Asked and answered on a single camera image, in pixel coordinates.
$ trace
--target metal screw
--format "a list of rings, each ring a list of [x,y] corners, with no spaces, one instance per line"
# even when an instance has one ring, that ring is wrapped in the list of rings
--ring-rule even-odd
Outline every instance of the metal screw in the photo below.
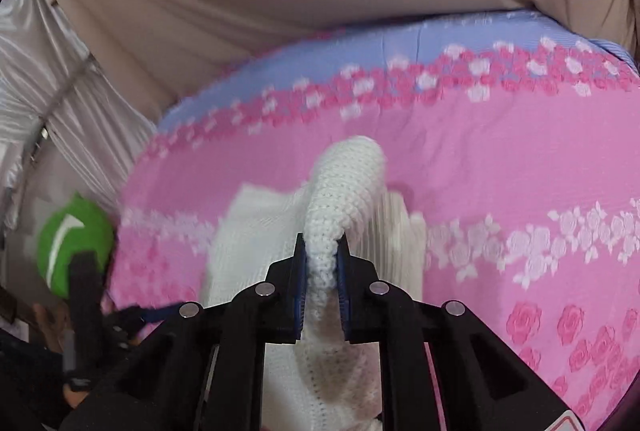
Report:
[[[89,379],[76,379],[76,378],[71,379],[71,382],[73,382],[77,386],[82,386],[82,387],[88,386],[90,383]]]
[[[369,290],[378,296],[383,296],[389,292],[389,286],[384,281],[374,281],[369,285]]]
[[[445,309],[452,316],[462,316],[466,311],[465,306],[460,301],[449,301],[445,306]]]
[[[255,286],[255,293],[258,296],[270,296],[274,292],[276,292],[276,287],[274,287],[273,284],[268,283],[267,281],[264,281],[263,283],[258,283]]]
[[[180,307],[180,310],[178,310],[178,312],[182,317],[188,319],[197,315],[198,312],[200,312],[200,307],[197,305],[197,303],[185,303]]]

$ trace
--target pink rose print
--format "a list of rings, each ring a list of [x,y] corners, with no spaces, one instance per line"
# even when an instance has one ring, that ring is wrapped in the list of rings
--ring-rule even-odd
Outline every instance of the pink rose print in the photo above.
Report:
[[[613,377],[611,378],[611,384],[609,384],[611,389],[622,388],[626,380],[626,373],[629,368],[629,360],[624,357],[620,364],[618,364],[618,368],[613,373]]]
[[[566,377],[564,375],[562,377],[558,377],[551,385],[551,389],[556,392],[556,395],[558,395],[558,397],[564,397],[566,391],[569,389],[569,384],[566,381]]]
[[[622,359],[622,346],[620,346],[620,343],[613,343],[609,357],[607,357],[607,369],[610,372],[616,369],[620,359]]]
[[[622,400],[622,395],[623,393],[621,388],[617,388],[617,390],[613,392],[613,395],[611,395],[611,399],[607,404],[607,413],[611,413],[616,408],[618,403]]]
[[[622,340],[626,343],[638,324],[638,310],[630,308],[626,311],[625,320],[622,323]]]
[[[591,384],[589,385],[589,395],[592,399],[596,398],[602,392],[606,387],[607,382],[609,382],[607,368],[605,366],[601,366],[593,376],[593,379],[591,379]]]
[[[197,301],[197,300],[198,300],[198,296],[196,296],[196,292],[194,291],[194,289],[189,286],[184,287],[180,301]]]
[[[527,347],[520,352],[519,357],[533,371],[538,371],[538,366],[540,366],[540,359],[542,357],[539,351],[532,350],[531,347]]]
[[[516,303],[513,312],[507,319],[507,333],[514,345],[522,346],[540,329],[542,310],[535,303]]]
[[[606,419],[604,417],[600,417],[594,420],[593,422],[591,422],[589,429],[593,429],[594,431],[597,431],[598,429],[600,429],[600,427],[602,427],[602,424],[604,424],[605,420]]]
[[[588,393],[585,393],[578,399],[578,404],[574,406],[574,412],[584,420],[584,418],[589,414],[589,411],[591,411],[592,405],[593,400],[591,400]]]
[[[129,264],[129,271],[132,276],[144,276],[146,274],[146,265],[144,263],[133,261]]]
[[[168,281],[160,285],[160,295],[168,302],[178,301],[178,284],[175,281]]]
[[[569,355],[569,368],[572,373],[580,371],[591,357],[591,346],[586,339],[580,339],[574,351]]]
[[[584,321],[584,311],[575,305],[568,305],[562,310],[562,315],[558,321],[558,335],[562,346],[570,345],[574,342],[575,336],[582,330]]]
[[[636,355],[631,364],[629,365],[628,370],[626,371],[626,381],[630,384],[640,371],[640,355]]]
[[[615,337],[616,331],[611,327],[603,326],[598,330],[596,340],[591,347],[591,360],[593,364],[598,366],[607,358],[609,350],[613,347]]]

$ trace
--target white towel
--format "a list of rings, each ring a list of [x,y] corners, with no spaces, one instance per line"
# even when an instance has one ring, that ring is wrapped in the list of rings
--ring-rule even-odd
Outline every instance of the white towel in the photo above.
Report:
[[[344,341],[335,289],[337,240],[372,259],[382,279],[420,299],[426,231],[402,197],[384,186],[385,160],[369,138],[330,147],[311,180],[293,194],[245,185],[221,221],[210,251],[205,306],[227,302],[264,280],[269,265],[293,253],[303,232],[308,255],[301,341],[268,345],[262,424],[271,431],[382,429],[377,345]]]

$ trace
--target person's hand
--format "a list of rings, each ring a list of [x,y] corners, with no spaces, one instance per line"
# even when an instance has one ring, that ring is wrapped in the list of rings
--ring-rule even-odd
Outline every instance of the person's hand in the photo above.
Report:
[[[62,333],[66,326],[69,325],[66,305],[60,303],[56,308],[54,322],[50,321],[47,309],[39,303],[33,305],[33,314],[35,315],[38,329],[44,336],[47,348],[54,353],[62,353]]]
[[[89,394],[88,391],[71,391],[71,388],[68,384],[64,385],[64,387],[62,388],[62,393],[65,396],[66,403],[69,404],[69,406],[71,406],[73,409],[78,407]]]

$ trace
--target white curtain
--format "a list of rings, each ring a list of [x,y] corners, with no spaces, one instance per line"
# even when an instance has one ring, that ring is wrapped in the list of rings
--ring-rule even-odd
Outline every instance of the white curtain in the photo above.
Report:
[[[0,3],[0,144],[28,153],[46,124],[55,145],[89,186],[93,199],[117,214],[118,192],[154,131],[111,87],[98,63],[47,0]],[[0,180],[25,161],[5,151]]]

